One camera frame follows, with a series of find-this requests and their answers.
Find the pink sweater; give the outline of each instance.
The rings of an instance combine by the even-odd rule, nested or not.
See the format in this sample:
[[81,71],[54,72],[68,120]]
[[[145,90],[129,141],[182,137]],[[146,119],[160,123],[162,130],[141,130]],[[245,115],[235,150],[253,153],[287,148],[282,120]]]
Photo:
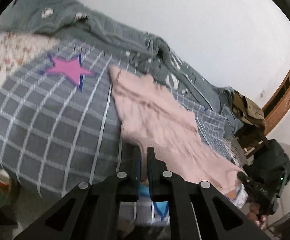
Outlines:
[[242,170],[201,141],[194,112],[184,109],[166,87],[153,83],[149,74],[139,78],[111,66],[110,77],[121,136],[142,152],[142,179],[147,178],[147,148],[153,146],[156,158],[184,180],[207,180],[223,194],[235,189]]

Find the plaid bed sheet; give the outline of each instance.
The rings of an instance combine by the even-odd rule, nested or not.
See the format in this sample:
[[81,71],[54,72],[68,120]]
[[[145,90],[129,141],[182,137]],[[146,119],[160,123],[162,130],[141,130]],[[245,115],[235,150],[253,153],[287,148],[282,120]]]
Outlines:
[[[82,67],[99,73],[84,78],[82,91],[62,75],[40,73],[52,66],[47,54],[69,60],[79,53]],[[103,181],[132,157],[133,147],[120,138],[108,73],[112,64],[143,75],[120,59],[73,40],[62,41],[6,80],[0,89],[0,163],[26,189],[59,199],[81,181]],[[230,160],[222,138],[225,118],[184,95],[173,95],[196,113],[202,141]],[[136,223],[160,221],[148,199],[122,203],[121,215],[126,214]]]

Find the white wall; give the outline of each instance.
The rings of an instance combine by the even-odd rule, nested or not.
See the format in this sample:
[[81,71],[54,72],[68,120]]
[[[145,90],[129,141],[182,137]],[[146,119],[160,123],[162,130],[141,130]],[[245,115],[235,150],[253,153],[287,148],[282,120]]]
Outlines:
[[[272,0],[79,1],[162,36],[212,84],[232,86],[261,107],[290,70],[290,22]],[[290,145],[290,110],[269,138]],[[290,185],[284,198],[290,209]]]

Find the silver rivet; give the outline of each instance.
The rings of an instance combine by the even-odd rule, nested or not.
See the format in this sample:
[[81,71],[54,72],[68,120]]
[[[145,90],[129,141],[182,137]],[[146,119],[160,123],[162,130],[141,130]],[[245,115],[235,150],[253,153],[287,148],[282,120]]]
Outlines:
[[124,172],[124,171],[120,171],[120,172],[118,172],[117,173],[117,177],[118,178],[124,178],[124,177],[126,177],[127,176],[127,173],[126,172]]
[[201,187],[202,188],[209,188],[211,184],[208,181],[202,181],[201,182]]
[[163,171],[163,176],[165,178],[170,178],[173,175],[173,173],[171,173],[170,171]]
[[78,184],[78,188],[80,188],[80,189],[86,189],[88,187],[89,187],[89,185],[87,182],[81,182]]

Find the pink star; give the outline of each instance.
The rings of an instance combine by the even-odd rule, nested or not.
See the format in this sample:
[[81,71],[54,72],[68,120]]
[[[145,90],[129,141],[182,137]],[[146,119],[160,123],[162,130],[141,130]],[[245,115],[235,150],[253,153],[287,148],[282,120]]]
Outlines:
[[81,54],[79,56],[72,57],[69,61],[62,60],[60,58],[50,57],[50,61],[54,64],[53,67],[47,68],[45,73],[47,74],[63,74],[65,75],[75,86],[80,90],[83,88],[83,76],[96,76],[97,73],[89,71],[81,67]]

